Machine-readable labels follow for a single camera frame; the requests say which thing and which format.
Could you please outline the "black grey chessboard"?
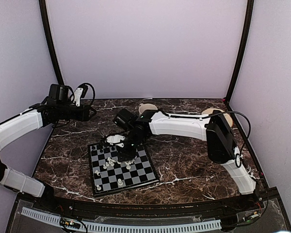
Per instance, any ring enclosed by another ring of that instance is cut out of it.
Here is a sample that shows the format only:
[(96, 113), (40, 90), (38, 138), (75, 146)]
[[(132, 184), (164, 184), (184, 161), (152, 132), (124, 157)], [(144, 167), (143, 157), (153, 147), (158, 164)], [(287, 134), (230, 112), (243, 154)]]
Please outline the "black grey chessboard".
[[(136, 157), (129, 162), (118, 161), (116, 147), (106, 147), (96, 143), (88, 145), (87, 148), (94, 197), (102, 197), (159, 181), (154, 165), (143, 145), (137, 148)], [(126, 169), (127, 164), (130, 164), (130, 170)], [(101, 172), (100, 176), (94, 173), (96, 170)], [(123, 181), (122, 186), (118, 185), (118, 179)], [(101, 190), (98, 191), (96, 185), (100, 185)]]

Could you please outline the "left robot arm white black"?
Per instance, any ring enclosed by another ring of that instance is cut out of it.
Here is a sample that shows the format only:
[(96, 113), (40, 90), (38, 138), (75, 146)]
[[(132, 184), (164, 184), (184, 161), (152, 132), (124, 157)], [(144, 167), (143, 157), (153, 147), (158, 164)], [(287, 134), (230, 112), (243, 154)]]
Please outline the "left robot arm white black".
[(37, 139), (37, 131), (50, 124), (56, 125), (61, 120), (85, 122), (96, 113), (96, 110), (90, 105), (47, 106), (37, 104), (0, 123), (0, 186), (39, 198), (40, 204), (49, 212), (57, 210), (59, 202), (54, 197), (53, 187), (23, 171), (13, 169), (11, 167), (13, 163), (2, 159), (1, 155), (6, 155), (12, 149), (18, 149), (16, 154), (20, 155), (22, 146), (24, 146), (25, 152), (37, 152), (38, 150), (34, 149), (36, 143), (30, 138), (30, 134)]

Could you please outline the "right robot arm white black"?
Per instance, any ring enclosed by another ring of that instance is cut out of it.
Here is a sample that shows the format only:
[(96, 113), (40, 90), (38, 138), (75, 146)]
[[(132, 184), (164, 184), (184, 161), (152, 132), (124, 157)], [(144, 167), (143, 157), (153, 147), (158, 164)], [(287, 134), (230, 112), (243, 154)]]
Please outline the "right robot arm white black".
[(250, 168), (241, 162), (241, 151), (223, 112), (215, 110), (209, 115), (181, 115), (145, 110), (137, 116), (123, 108), (113, 121), (126, 132), (116, 141), (121, 161), (134, 159), (137, 147), (153, 135), (199, 139), (207, 143), (209, 159), (227, 170), (243, 195), (238, 199), (238, 207), (247, 211), (256, 204), (256, 179)]

